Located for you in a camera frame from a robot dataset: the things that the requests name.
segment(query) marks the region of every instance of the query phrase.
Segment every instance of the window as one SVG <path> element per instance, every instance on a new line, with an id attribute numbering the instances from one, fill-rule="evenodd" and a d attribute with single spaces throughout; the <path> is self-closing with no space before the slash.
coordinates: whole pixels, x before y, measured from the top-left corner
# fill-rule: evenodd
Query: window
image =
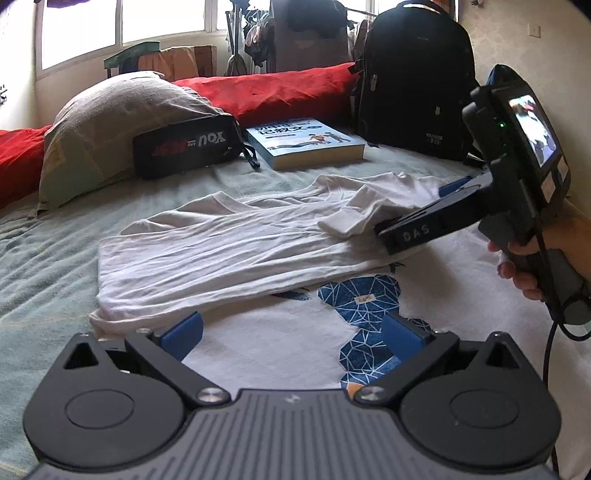
<path id="1" fill-rule="evenodd" d="M 269 10 L 271 2 L 269 0 L 250 0 L 249 7 L 252 10 Z M 230 0 L 217 0 L 217 29 L 227 30 L 228 21 L 226 20 L 226 12 L 233 8 Z"/>
<path id="2" fill-rule="evenodd" d="M 90 0 L 67 8 L 44 8 L 41 68 L 115 45 L 115 6 L 116 0 Z"/>
<path id="3" fill-rule="evenodd" d="M 211 22 L 206 21 L 206 15 L 211 14 L 216 1 L 89 0 L 65 8 L 43 5 L 39 25 L 41 70 L 102 48 L 112 47 L 116 53 L 145 38 L 206 30 L 211 33 L 215 27 L 207 29 Z M 223 17 L 220 30 L 226 29 Z"/>
<path id="4" fill-rule="evenodd" d="M 390 10 L 398 5 L 402 0 L 375 0 L 376 3 L 376 13 L 380 14 L 385 12 L 386 10 Z"/>
<path id="5" fill-rule="evenodd" d="M 124 0 L 123 43 L 205 30 L 205 0 Z"/>

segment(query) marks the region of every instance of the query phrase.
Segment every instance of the wallpaper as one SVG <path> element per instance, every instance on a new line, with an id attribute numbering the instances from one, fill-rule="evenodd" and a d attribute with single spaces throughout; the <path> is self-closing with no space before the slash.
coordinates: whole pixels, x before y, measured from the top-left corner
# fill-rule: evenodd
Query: wallpaper
<path id="1" fill-rule="evenodd" d="M 550 117 L 573 173 L 573 201 L 591 214 L 591 21 L 568 0 L 460 0 L 476 78 L 496 63 L 515 69 Z M 528 35 L 540 25 L 541 38 Z"/>

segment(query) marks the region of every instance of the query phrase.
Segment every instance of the red pillow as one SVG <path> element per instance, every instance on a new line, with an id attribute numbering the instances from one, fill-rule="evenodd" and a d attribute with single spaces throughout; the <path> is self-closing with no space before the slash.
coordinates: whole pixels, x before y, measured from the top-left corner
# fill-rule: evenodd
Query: red pillow
<path id="1" fill-rule="evenodd" d="M 292 118 L 349 119 L 349 96 L 357 74 L 334 67 L 240 77 L 198 77 L 174 82 L 208 98 L 243 128 Z"/>
<path id="2" fill-rule="evenodd" d="M 49 127 L 0 130 L 0 208 L 39 188 Z"/>

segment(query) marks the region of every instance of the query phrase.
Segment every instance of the hand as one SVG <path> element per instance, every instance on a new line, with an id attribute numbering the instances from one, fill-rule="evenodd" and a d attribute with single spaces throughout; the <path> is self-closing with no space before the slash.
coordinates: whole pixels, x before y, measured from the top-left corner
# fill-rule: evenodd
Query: hand
<path id="1" fill-rule="evenodd" d="M 498 252 L 501 249 L 499 247 L 497 247 L 494 243 L 488 242 L 488 250 L 489 250 L 489 252 Z M 523 294 L 523 296 L 526 299 L 542 300 L 542 298 L 544 297 L 544 294 L 538 288 L 537 278 L 535 276 L 533 276 L 531 273 L 518 271 L 515 268 L 515 264 L 513 262 L 506 261 L 506 262 L 499 264 L 499 266 L 497 267 L 497 271 L 499 272 L 499 275 L 501 276 L 501 278 L 512 278 L 513 285 L 515 285 L 516 288 L 521 290 L 521 293 Z"/>
<path id="2" fill-rule="evenodd" d="M 573 268 L 591 281 L 591 220 L 588 217 L 565 200 L 557 220 L 544 228 L 543 235 L 546 248 L 562 250 Z M 508 248 L 515 255 L 530 255 L 540 250 L 535 237 L 527 245 L 513 242 Z M 489 242 L 488 250 L 496 252 L 500 249 Z M 502 278 L 512 278 L 513 284 L 526 299 L 542 300 L 538 280 L 531 273 L 518 271 L 511 261 L 499 264 L 498 272 Z"/>

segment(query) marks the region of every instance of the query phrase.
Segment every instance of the wall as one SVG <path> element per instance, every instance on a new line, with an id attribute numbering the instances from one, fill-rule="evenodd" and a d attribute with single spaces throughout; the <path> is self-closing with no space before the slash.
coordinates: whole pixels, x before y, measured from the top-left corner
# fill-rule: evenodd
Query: wall
<path id="1" fill-rule="evenodd" d="M 0 15 L 0 85 L 8 89 L 0 105 L 0 129 L 38 126 L 34 25 L 32 0 L 17 0 Z"/>
<path id="2" fill-rule="evenodd" d="M 224 35 L 200 34 L 194 37 L 183 37 L 182 40 L 176 42 L 174 40 L 160 42 L 161 48 L 183 45 L 215 45 L 217 47 L 217 73 L 222 75 L 226 70 L 230 54 Z M 103 60 L 109 56 L 111 55 L 86 60 L 37 80 L 37 108 L 42 125 L 53 123 L 57 113 L 72 97 L 106 79 Z"/>
<path id="3" fill-rule="evenodd" d="M 573 173 L 572 200 L 591 214 L 591 21 L 568 0 L 460 0 L 472 39 L 476 77 L 504 63 L 534 89 Z M 528 36 L 528 23 L 541 38 Z"/>

